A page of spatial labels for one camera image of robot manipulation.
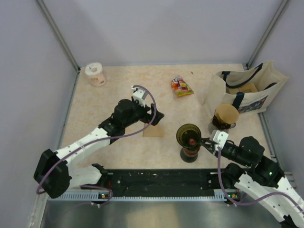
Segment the brown paper coffee filter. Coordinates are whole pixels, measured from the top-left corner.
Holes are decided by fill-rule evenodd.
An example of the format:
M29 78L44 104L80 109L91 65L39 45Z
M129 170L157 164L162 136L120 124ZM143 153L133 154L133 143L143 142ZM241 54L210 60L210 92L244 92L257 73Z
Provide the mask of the brown paper coffee filter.
M164 136L163 127L160 124L158 124L156 126L150 125L148 128L146 128L143 131L142 136L143 137L163 137Z
M215 116L223 123L234 124L239 118L239 112L233 105L223 103L216 108Z

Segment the dark green coffee dripper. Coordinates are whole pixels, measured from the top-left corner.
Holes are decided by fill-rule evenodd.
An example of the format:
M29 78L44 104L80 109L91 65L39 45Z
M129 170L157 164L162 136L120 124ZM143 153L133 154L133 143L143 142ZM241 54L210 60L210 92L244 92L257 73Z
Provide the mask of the dark green coffee dripper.
M176 140L182 148L195 151L201 146L201 131L194 124L184 124L177 130Z

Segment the amber plastic coffee dripper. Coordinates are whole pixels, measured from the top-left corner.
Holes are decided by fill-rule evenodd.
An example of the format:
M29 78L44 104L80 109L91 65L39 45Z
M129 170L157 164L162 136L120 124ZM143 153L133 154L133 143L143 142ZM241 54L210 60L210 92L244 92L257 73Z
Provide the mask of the amber plastic coffee dripper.
M225 122L222 122L218 117L216 117L215 115L213 116L212 119L212 124L218 129L218 130L228 130L228 129L232 129L236 126L236 123L232 123L232 124L228 124Z

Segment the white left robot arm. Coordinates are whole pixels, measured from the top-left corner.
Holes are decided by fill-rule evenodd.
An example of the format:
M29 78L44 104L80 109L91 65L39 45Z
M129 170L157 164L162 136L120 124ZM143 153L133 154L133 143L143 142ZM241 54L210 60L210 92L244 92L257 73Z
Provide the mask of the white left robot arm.
M147 106L134 99L120 100L111 116L91 133L59 150L42 152L33 176L38 183L36 193L46 193L55 199L73 187L105 187L108 177L102 174L101 165L92 164L85 168L76 168L76 165L99 149L128 137L125 129L132 124L140 121L147 126L156 126L162 118L164 114L158 111L155 103Z

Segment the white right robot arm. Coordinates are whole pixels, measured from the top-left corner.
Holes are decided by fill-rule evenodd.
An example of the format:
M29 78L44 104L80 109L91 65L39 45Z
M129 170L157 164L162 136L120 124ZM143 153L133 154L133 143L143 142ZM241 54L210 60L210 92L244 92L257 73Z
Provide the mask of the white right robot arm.
M228 134L216 131L210 138L199 137L218 160L232 162L218 168L218 181L225 197L236 206L260 204L283 228L304 226L304 200L294 190L279 164L264 156L264 147L252 136L236 146Z

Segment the colourful snack packet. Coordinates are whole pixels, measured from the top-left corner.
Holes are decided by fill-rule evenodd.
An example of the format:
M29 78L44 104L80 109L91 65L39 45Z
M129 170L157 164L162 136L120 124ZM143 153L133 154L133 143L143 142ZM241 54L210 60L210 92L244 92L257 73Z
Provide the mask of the colourful snack packet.
M171 88L177 97L194 94L193 90L181 76L176 76L171 80Z

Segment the cream canvas tote bag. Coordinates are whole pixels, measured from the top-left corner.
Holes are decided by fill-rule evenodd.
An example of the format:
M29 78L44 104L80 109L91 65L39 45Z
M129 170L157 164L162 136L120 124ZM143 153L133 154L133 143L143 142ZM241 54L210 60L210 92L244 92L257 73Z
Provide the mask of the cream canvas tote bag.
M260 113L273 101L288 77L265 61L243 72L221 71L211 77L204 107L213 114L220 104L233 105L240 114Z

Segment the wrapped toilet paper roll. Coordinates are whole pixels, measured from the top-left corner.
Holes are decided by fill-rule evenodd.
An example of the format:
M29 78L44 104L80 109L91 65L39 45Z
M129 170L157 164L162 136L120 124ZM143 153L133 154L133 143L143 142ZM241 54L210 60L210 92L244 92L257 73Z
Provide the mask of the wrapped toilet paper roll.
M103 67L101 63L90 63L85 67L85 75L94 87L100 87L106 84L107 79L103 73Z

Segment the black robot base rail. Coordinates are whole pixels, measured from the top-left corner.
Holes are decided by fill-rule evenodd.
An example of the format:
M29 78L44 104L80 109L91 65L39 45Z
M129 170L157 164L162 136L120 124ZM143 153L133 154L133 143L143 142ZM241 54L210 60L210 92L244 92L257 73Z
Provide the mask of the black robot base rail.
M95 186L115 197L205 197L219 190L215 169L103 169Z

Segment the left aluminium frame post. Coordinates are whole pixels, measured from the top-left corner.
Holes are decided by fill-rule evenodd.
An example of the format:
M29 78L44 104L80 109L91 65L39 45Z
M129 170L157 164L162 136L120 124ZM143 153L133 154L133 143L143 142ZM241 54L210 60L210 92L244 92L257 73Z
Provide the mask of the left aluminium frame post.
M55 38L57 39L58 43L60 44L68 61L70 62L70 64L74 68L74 70L78 72L80 70L80 66L76 62L72 52L70 51L70 48L68 47L64 37L62 36L55 20L53 19L49 9L47 8L45 2L43 0L35 0L35 3L37 4L38 8L40 9L41 13L43 14L44 18L46 19L48 25L50 26Z

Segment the aluminium frame post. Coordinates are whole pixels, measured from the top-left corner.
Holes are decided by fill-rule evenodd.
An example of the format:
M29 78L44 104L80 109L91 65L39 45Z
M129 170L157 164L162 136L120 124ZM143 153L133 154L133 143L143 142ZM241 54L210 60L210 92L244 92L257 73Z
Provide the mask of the aluminium frame post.
M273 32L274 28L276 27L277 23L279 22L280 18L286 11L288 5L290 3L290 0L282 0L280 2L280 5L278 9L276 10L274 16L270 20L267 28L265 29L261 39L259 40L256 48L254 49L253 53L251 54L249 60L245 63L243 63L243 69L249 70L254 62L256 61L257 57L259 56L260 52L262 51L264 45L266 44L268 38L270 37L271 33Z
M48 25L50 26L55 38L57 39L58 43L60 44L68 61L70 62L70 64L74 68L74 70L78 72L80 70L80 66L76 62L72 52L70 51L70 48L68 47L64 37L62 36L55 20L53 19L49 9L47 8L45 2L43 0L35 0L35 3L37 4L38 8L40 9L41 13L43 14L44 18L46 19Z

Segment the right aluminium frame post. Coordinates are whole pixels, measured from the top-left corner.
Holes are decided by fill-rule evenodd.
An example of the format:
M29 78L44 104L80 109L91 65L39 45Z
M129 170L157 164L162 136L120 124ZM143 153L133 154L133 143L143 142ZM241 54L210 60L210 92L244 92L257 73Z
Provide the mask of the right aluminium frame post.
M243 69L249 70L254 62L256 61L257 57L259 56L260 52L262 51L264 45L266 44L268 38L270 37L271 33L273 32L274 28L276 27L277 23L279 22L280 18L286 11L288 5L290 3L290 0L282 0L280 2L280 5L278 9L276 10L274 16L270 20L267 28L265 29L261 39L259 40L256 48L254 49L253 53L251 54L249 60L245 63L243 63Z

